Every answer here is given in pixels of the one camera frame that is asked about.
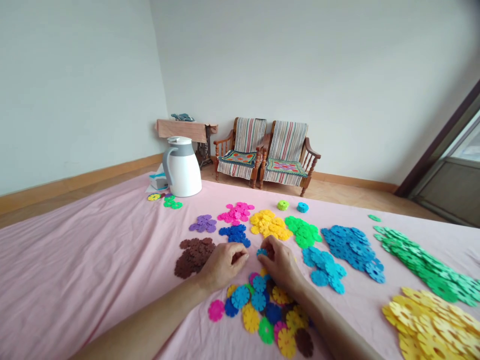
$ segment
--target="hand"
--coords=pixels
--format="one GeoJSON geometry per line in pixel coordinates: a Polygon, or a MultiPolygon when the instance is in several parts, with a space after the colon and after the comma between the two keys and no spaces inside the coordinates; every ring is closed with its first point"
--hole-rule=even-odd
{"type": "Polygon", "coordinates": [[[295,297],[308,283],[300,272],[292,251],[272,235],[263,240],[261,248],[267,251],[268,257],[261,254],[258,260],[272,279],[290,296],[295,297]]]}
{"type": "Polygon", "coordinates": [[[245,266],[249,253],[239,242],[221,243],[211,253],[198,273],[200,284],[213,293],[226,287],[245,266]]]}

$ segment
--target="wooden armchair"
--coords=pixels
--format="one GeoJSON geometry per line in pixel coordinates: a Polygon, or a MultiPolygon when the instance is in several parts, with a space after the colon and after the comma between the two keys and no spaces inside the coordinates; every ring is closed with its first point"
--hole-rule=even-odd
{"type": "Polygon", "coordinates": [[[216,180],[219,180],[219,173],[224,173],[251,180],[250,186],[255,188],[263,148],[270,140],[266,131],[265,119],[237,117],[228,137],[213,142],[216,180]]]}
{"type": "Polygon", "coordinates": [[[306,137],[308,125],[274,121],[269,146],[262,150],[260,189],[264,181],[302,187],[303,197],[321,155],[312,150],[306,137]]]}

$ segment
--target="white wall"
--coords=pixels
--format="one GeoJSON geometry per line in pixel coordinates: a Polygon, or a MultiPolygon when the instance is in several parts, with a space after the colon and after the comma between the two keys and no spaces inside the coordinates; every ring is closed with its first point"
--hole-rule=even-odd
{"type": "Polygon", "coordinates": [[[480,78],[475,0],[151,0],[169,113],[309,124],[317,171],[400,184],[480,78]]]}
{"type": "Polygon", "coordinates": [[[0,2],[0,195],[163,151],[148,0],[0,2]]]}

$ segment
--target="floor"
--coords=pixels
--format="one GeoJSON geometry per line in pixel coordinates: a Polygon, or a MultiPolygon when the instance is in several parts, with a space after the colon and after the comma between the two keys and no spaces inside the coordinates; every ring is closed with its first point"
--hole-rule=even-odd
{"type": "MultiPolygon", "coordinates": [[[[104,180],[96,184],[36,203],[34,205],[0,215],[0,229],[32,217],[48,213],[54,209],[73,203],[93,193],[112,187],[139,175],[148,172],[155,172],[158,167],[159,164],[150,165],[125,173],[115,178],[104,180]]],[[[205,166],[201,171],[201,177],[204,180],[215,181],[214,166],[205,166]]],[[[220,174],[219,182],[244,188],[249,186],[248,180],[238,177],[231,177],[224,174],[220,174]]],[[[301,192],[299,187],[280,185],[273,182],[264,182],[263,190],[273,193],[297,196],[299,196],[301,192]]],[[[446,222],[446,220],[444,220],[442,217],[428,211],[420,205],[405,198],[397,197],[391,193],[331,182],[312,179],[310,186],[305,192],[305,198],[446,222]]]]}

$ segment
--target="tissue box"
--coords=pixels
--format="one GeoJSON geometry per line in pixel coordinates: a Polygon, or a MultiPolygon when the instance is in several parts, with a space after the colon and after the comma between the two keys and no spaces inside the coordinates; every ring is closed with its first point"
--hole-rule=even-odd
{"type": "Polygon", "coordinates": [[[150,185],[153,186],[155,190],[165,190],[169,187],[167,182],[167,177],[165,173],[156,173],[155,175],[150,175],[150,185]]]}

